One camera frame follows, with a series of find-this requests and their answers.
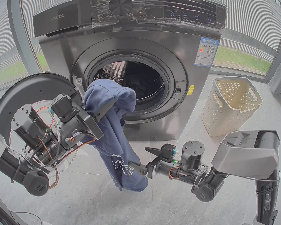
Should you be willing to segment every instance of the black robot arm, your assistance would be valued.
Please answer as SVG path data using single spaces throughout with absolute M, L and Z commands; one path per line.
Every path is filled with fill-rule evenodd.
M 13 130 L 25 143 L 21 153 L 11 150 L 0 135 L 0 171 L 18 182 L 34 196 L 42 196 L 49 189 L 50 172 L 67 155 L 74 152 L 77 143 L 86 135 L 93 140 L 103 136 L 97 122 L 116 101 L 103 105 L 98 112 L 89 115 L 65 94 L 50 102 L 49 113 L 55 121 L 57 134 L 46 125 L 30 104 L 17 110 L 12 121 Z
M 129 165 L 151 179 L 156 174 L 163 174 L 171 180 L 192 184 L 191 192 L 203 202 L 214 199 L 228 175 L 255 180 L 257 216 L 254 225 L 272 225 L 277 215 L 275 205 L 280 180 L 279 144 L 276 131 L 230 133 L 220 144 L 209 173 L 209 166 L 201 163 L 204 144 L 199 141 L 183 145 L 180 161 L 174 160 L 176 146 L 165 144 L 161 149 L 145 148 L 157 156 L 146 166 L 134 162 L 129 162 Z

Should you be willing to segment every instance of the control panel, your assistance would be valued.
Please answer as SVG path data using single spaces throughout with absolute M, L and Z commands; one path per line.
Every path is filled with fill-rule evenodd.
M 188 20 L 198 24 L 216 25 L 217 6 L 206 1 L 165 1 L 165 18 Z
M 128 21 L 225 27 L 226 7 L 204 0 L 91 0 L 91 6 L 94 27 Z

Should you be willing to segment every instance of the blue cloth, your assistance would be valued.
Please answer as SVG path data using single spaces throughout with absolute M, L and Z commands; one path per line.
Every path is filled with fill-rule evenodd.
M 91 145 L 99 151 L 116 187 L 120 190 L 125 188 L 140 192 L 147 187 L 148 181 L 146 176 L 140 175 L 128 165 L 128 161 L 140 163 L 140 159 L 124 135 L 125 121 L 122 118 L 126 111 L 133 112 L 135 110 L 135 92 L 112 80 L 96 80 L 90 84 L 85 93 L 85 109 L 88 113 L 93 113 L 104 103 L 116 99 L 118 99 L 117 102 L 98 122 L 104 136 Z M 90 139 L 86 137 L 82 141 L 86 142 Z

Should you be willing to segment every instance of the beige plastic basket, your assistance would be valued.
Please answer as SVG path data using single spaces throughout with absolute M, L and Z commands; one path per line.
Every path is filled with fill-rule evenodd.
M 249 79 L 216 78 L 201 117 L 210 136 L 221 136 L 237 131 L 261 104 Z

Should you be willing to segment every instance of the grass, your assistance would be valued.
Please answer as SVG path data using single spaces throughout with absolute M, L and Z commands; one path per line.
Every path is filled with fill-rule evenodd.
M 37 58 L 40 62 L 41 67 L 44 69 L 48 68 L 47 62 L 43 56 L 43 53 L 40 52 L 37 54 Z M 8 65 L 0 70 L 0 83 L 20 78 L 27 75 L 27 71 L 22 63 L 18 61 L 14 64 Z
M 238 50 L 225 48 L 219 46 L 216 54 L 216 60 L 222 62 L 230 62 L 235 64 L 244 65 L 250 68 L 255 68 L 260 72 L 266 73 L 271 65 L 270 62 L 263 59 L 257 58 L 255 56 L 243 53 Z
M 46 70 L 48 68 L 48 65 L 43 56 L 43 53 L 38 53 L 37 58 L 43 70 Z M 257 58 L 255 56 L 221 46 L 219 46 L 217 50 L 215 59 L 221 61 L 222 63 L 230 62 L 255 68 L 256 70 L 263 73 L 266 73 L 268 71 L 271 64 L 270 62 Z M 25 75 L 27 75 L 26 69 L 22 61 L 19 61 L 0 70 L 0 83 L 23 77 Z

